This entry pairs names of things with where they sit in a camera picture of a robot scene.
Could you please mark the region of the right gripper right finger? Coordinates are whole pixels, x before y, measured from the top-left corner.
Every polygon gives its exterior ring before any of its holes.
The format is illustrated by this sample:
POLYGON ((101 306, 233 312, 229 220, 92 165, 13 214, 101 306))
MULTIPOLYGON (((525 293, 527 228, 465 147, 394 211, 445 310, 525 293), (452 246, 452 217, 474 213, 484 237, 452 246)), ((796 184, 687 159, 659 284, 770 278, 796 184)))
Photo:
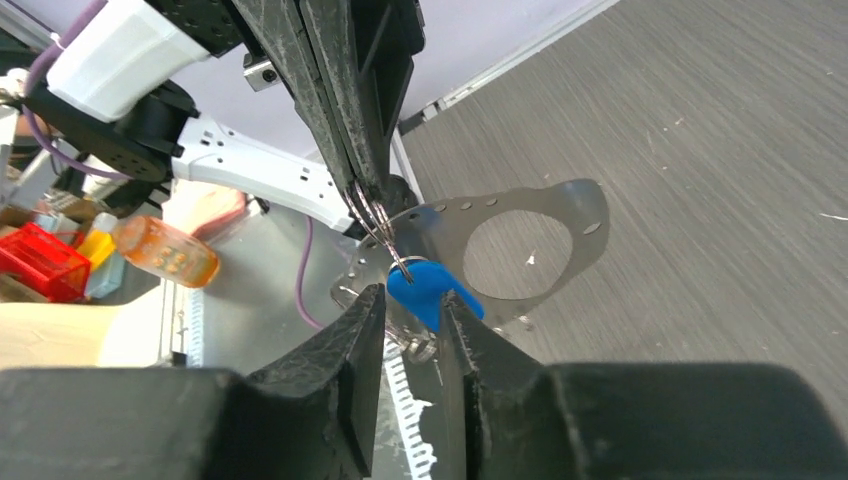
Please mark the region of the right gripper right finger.
POLYGON ((843 479, 847 444, 793 370, 544 365, 455 293, 440 306, 443 479, 843 479))

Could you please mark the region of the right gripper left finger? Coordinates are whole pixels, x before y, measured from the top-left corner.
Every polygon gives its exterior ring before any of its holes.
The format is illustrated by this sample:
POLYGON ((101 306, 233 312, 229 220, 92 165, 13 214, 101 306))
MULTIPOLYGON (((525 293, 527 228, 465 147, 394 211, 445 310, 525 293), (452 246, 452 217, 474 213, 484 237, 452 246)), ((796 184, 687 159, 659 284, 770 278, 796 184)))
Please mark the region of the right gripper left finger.
POLYGON ((300 346, 243 376, 213 368, 1 374, 5 479, 365 479, 385 289, 366 287, 300 346))

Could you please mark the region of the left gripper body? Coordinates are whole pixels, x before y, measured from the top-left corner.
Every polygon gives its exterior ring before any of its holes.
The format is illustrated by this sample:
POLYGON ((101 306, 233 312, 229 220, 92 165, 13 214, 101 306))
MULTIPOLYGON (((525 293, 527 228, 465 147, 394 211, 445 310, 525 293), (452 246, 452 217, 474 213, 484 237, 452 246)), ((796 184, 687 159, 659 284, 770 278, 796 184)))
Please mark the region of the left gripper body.
MULTIPOLYGON (((413 57, 425 46, 423 20, 416 1, 371 0, 272 0, 295 1, 302 16, 303 1, 350 1, 358 45, 360 72, 370 78, 385 146, 396 128, 400 110, 414 69, 413 57)), ((209 54, 220 57, 238 45, 247 52, 243 67, 251 87, 261 91, 274 83, 290 90, 248 29, 233 1, 151 0, 152 6, 172 24, 199 43, 209 54)))

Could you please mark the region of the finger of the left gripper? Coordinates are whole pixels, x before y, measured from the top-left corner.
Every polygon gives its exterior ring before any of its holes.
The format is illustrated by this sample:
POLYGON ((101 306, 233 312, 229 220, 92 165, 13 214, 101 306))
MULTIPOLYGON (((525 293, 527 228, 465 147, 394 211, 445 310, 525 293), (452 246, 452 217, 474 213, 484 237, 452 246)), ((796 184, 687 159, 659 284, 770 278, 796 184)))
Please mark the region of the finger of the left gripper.
POLYGON ((337 190, 347 195, 353 169, 297 3, 234 0, 233 4, 288 86, 337 190))
POLYGON ((303 1, 302 17, 352 179, 380 193, 388 179, 388 150, 370 78, 360 72, 350 1, 303 1))

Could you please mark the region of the blue key tag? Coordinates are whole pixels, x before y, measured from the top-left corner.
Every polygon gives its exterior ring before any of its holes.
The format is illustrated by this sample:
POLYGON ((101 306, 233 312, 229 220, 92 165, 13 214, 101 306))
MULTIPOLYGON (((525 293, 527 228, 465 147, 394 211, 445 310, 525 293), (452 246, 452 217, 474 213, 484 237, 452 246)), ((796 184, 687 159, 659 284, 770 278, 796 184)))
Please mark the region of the blue key tag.
POLYGON ((450 291, 458 293, 478 319, 485 317, 482 304, 443 264, 423 257, 407 257, 404 269, 392 265, 386 287, 397 303, 434 333, 440 331, 442 295, 450 291))

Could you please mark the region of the large metal keyring disc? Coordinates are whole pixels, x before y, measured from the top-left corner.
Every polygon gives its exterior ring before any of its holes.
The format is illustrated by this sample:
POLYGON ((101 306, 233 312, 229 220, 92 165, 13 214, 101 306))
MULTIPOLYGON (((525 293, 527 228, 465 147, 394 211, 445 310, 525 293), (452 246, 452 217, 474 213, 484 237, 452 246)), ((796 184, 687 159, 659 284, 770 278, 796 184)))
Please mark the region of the large metal keyring disc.
MULTIPOLYGON (((545 188, 517 188, 420 205, 388 226, 396 252, 366 238, 331 289, 342 307, 369 284, 386 285, 389 269, 407 257, 439 262, 482 304, 488 326, 519 320, 600 259, 610 212, 600 184, 576 179, 545 188)), ((387 337, 423 363, 436 356, 436 333, 390 295, 387 337)))

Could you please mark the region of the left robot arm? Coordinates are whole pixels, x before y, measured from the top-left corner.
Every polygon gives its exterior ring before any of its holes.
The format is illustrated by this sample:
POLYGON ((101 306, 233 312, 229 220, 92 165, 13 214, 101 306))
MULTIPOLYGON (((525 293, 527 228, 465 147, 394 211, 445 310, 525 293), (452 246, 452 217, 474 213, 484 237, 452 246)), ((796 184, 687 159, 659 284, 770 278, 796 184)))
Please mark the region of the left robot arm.
POLYGON ((95 1, 33 62, 22 107, 111 178, 222 185, 355 239, 388 237, 414 205, 390 151, 425 42, 416 1, 95 1), (290 95, 321 166, 220 124, 173 81, 239 45, 255 90, 290 95))

